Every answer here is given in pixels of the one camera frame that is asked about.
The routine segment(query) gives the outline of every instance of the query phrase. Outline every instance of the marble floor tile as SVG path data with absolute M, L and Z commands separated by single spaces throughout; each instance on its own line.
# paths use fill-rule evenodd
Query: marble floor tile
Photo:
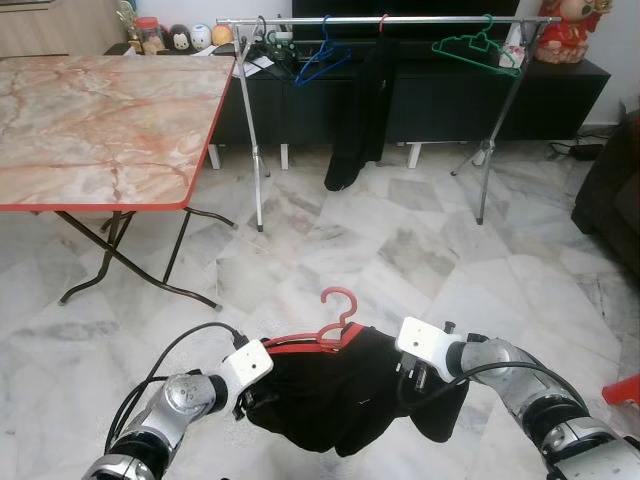
M 280 184 L 273 187 L 271 196 L 265 201 L 264 218 L 269 218 L 263 232 L 255 228 L 256 217 L 240 228 L 240 236 L 266 251 L 293 261 L 304 247 L 305 237 L 318 219 L 322 206 L 308 201 L 301 192 L 285 188 Z
M 526 310 L 503 300 L 485 286 L 474 281 L 459 266 L 447 278 L 431 307 L 422 319 L 443 328 L 445 322 L 456 324 L 456 332 L 481 333 L 490 338 L 500 337 L 518 343 L 524 330 L 535 321 Z
M 442 211 L 433 185 L 427 182 L 392 179 L 389 182 L 389 200 L 409 210 Z
M 220 258 L 217 267 L 218 295 L 245 313 L 269 298 L 290 270 L 269 254 Z
M 442 237 L 409 216 L 380 248 L 379 257 L 429 298 L 434 298 L 459 256 Z
M 571 170 L 569 170 L 569 174 L 567 175 L 567 179 L 562 187 L 562 191 L 571 196 L 575 197 L 578 195 L 580 191 L 580 187 L 584 183 L 584 180 L 587 178 L 591 167 L 595 162 L 575 162 L 571 166 Z
M 451 214 L 442 236 L 465 263 L 504 258 L 511 253 L 493 225 L 478 225 L 471 212 Z
M 474 453 L 475 462 L 466 477 L 470 480 L 538 480 L 547 475 L 540 454 L 502 405 L 493 409 Z
M 412 315 L 511 340 L 573 383 L 594 416 L 640 436 L 637 408 L 609 406 L 600 395 L 638 372 L 640 298 L 614 254 L 570 219 L 589 165 L 549 160 L 543 142 L 501 142 L 479 227 L 482 169 L 450 175 L 476 148 L 424 145 L 409 170 L 409 147 L 387 145 L 351 187 L 327 192 L 330 146 L 291 146 L 288 171 L 280 170 L 279 149 L 266 147 L 264 233 L 255 230 L 249 149 L 221 148 L 223 168 L 202 170 L 192 206 L 240 227 L 192 217 L 171 284 L 219 301 L 222 311 L 158 290 L 115 261 L 100 285 L 61 307 L 67 288 L 93 277 L 101 250 L 53 213 L 1 213 L 0 477 L 79 478 L 99 456 L 122 398 L 176 336 L 215 320 L 249 338 L 317 331 L 348 308 L 341 295 L 320 301 L 329 286 L 356 294 L 351 320 L 389 335 Z M 107 218 L 78 216 L 94 231 Z M 162 276 L 182 218 L 136 215 L 122 251 Z M 207 329 L 176 348 L 161 371 L 210 371 L 231 349 L 227 332 Z M 444 444 L 405 418 L 359 454 L 339 458 L 210 415 L 188 431 L 166 478 L 544 476 L 495 392 L 473 384 Z
M 322 207 L 321 217 L 368 238 L 385 241 L 396 231 L 408 212 L 375 195 L 332 192 Z
M 620 369 L 618 380 L 625 380 L 640 374 L 640 338 L 632 335 L 622 337 L 622 351 L 620 352 Z
M 565 341 L 618 361 L 620 342 L 571 276 L 535 257 L 514 255 L 508 261 L 539 325 Z
M 302 265 L 317 273 L 358 273 L 383 242 L 320 219 L 304 243 L 298 257 Z
M 0 274 L 44 247 L 53 232 L 34 215 L 7 212 L 0 215 Z

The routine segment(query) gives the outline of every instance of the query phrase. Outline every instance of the red hanger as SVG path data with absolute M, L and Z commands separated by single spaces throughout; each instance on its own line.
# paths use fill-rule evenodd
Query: red hanger
M 389 16 L 388 13 L 385 13 L 382 18 L 380 19 L 380 24 L 378 25 L 378 31 L 380 33 L 382 33 L 382 26 L 384 25 L 384 19 L 387 18 Z
M 351 300 L 351 308 L 340 315 L 340 320 L 337 323 L 330 323 L 326 327 L 321 328 L 317 333 L 298 333 L 296 335 L 285 335 L 284 337 L 272 338 L 271 340 L 267 340 L 266 342 L 264 342 L 265 348 L 272 347 L 279 343 L 286 343 L 295 340 L 315 340 L 323 347 L 340 349 L 342 347 L 342 340 L 326 339 L 324 338 L 324 336 L 331 330 L 335 330 L 338 328 L 343 329 L 347 326 L 347 318 L 352 316 L 358 310 L 358 300 L 356 299 L 356 296 L 346 288 L 329 287 L 325 289 L 320 295 L 320 300 L 322 301 L 322 303 L 327 303 L 327 296 L 329 296 L 330 293 L 334 292 L 342 293 L 343 295 L 349 297 L 349 300 Z

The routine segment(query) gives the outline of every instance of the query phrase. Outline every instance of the red container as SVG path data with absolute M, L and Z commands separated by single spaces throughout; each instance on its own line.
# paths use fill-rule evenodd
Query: red container
M 609 405 L 633 400 L 640 405 L 640 375 L 627 378 L 602 389 L 602 396 Z
M 145 55 L 156 55 L 160 50 L 165 49 L 162 31 L 156 17 L 140 17 L 136 20 L 136 27 L 138 27 L 138 36 Z

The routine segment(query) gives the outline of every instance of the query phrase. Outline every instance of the metal clothes rack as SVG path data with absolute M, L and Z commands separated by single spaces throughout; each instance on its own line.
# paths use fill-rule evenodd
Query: metal clothes rack
M 404 24 L 434 24 L 434 23 L 460 23 L 460 24 L 482 24 L 489 23 L 491 20 L 486 16 L 481 17 L 390 17 L 390 16 L 380 16 L 380 17 L 328 17 L 328 18 L 272 18 L 266 19 L 264 22 L 267 25 L 322 25 L 326 23 L 328 25 L 355 25 L 355 24 L 380 24 L 384 22 L 385 25 L 404 25 Z M 493 17 L 493 23 L 518 23 L 521 26 L 522 32 L 522 46 L 525 50 L 525 57 L 522 62 L 522 66 L 520 67 L 521 74 L 517 77 L 511 88 L 509 93 L 506 96 L 504 104 L 502 106 L 502 110 L 500 111 L 500 115 L 498 116 L 498 120 L 496 121 L 491 135 L 486 140 L 482 141 L 480 150 L 478 154 L 484 156 L 484 172 L 482 179 L 482 191 L 480 194 L 480 208 L 478 215 L 476 216 L 476 221 L 478 225 L 482 225 L 484 221 L 484 209 L 485 203 L 487 199 L 487 188 L 489 184 L 489 172 L 491 168 L 491 157 L 493 155 L 493 151 L 495 150 L 495 139 L 500 133 L 500 128 L 511 108 L 511 105 L 516 98 L 516 94 L 522 85 L 522 81 L 527 73 L 527 69 L 529 64 L 531 63 L 531 59 L 533 57 L 533 53 L 535 52 L 538 42 L 540 41 L 540 37 L 544 33 L 547 25 L 552 23 L 560 23 L 562 21 L 561 18 L 558 17 Z M 253 158 L 253 168 L 254 168 L 254 177 L 255 177 L 255 190 L 256 190 L 256 218 L 257 218 L 257 228 L 259 232 L 263 231 L 263 221 L 262 221 L 262 191 L 260 186 L 260 166 L 264 166 L 266 170 L 266 166 L 262 160 L 262 156 L 260 154 L 260 147 L 258 145 L 258 141 L 256 139 L 255 127 L 253 124 L 253 116 L 251 114 L 251 101 L 249 98 L 249 90 L 247 89 L 247 78 L 244 73 L 244 60 L 246 58 L 247 53 L 249 52 L 249 48 L 253 44 L 253 40 L 255 35 L 263 25 L 262 18 L 254 18 L 254 19 L 217 19 L 217 25 L 229 25 L 233 29 L 233 44 L 236 53 L 236 59 L 238 64 L 238 75 L 240 77 L 240 86 L 242 90 L 242 97 L 244 99 L 244 106 L 247 113 L 247 123 L 249 124 L 249 136 L 251 138 L 251 156 Z M 534 25 L 533 33 L 531 34 L 531 39 L 527 39 L 527 31 L 525 26 L 527 24 Z M 247 43 L 244 48 L 240 45 L 240 27 L 241 26 L 250 26 L 253 25 L 254 29 L 251 35 L 248 38 Z M 466 164 L 468 164 L 473 158 L 477 158 L 478 154 L 475 154 L 469 157 L 463 164 L 458 166 L 454 171 L 451 172 L 452 175 L 457 175 L 458 171 Z

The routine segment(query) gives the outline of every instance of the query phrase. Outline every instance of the dark sofa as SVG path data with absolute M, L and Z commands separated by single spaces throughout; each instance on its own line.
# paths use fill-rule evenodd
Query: dark sofa
M 640 111 L 627 115 L 584 181 L 571 218 L 640 276 Z

